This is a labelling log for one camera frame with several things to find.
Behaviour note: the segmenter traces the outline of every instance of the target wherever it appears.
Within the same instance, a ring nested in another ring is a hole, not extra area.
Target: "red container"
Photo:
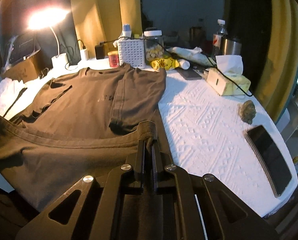
[[[119,54],[117,50],[108,52],[108,56],[109,56],[109,65],[111,68],[116,68],[120,66]]]

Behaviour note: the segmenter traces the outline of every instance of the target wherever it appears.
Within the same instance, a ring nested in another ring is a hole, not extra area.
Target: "bottle label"
[[[221,35],[213,34],[213,46],[220,48],[221,45]]]

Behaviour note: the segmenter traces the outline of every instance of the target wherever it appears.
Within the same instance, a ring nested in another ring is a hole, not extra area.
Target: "glowing lamp head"
[[[47,8],[43,11],[35,12],[29,20],[31,30],[40,30],[54,26],[66,18],[68,11],[60,8]]]

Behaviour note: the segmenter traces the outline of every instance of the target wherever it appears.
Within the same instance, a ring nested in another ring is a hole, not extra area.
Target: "toad figurine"
[[[254,103],[251,100],[248,100],[248,101],[244,102],[243,104],[239,104],[238,114],[241,117],[243,122],[252,124],[252,120],[256,114]]]

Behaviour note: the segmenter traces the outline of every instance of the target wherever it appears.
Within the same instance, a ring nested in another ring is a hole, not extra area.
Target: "yellow tissue box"
[[[251,81],[245,76],[240,74],[226,74],[226,76],[236,82],[244,92],[248,91]],[[209,70],[206,81],[220,96],[244,95],[235,84],[225,78],[216,68]]]

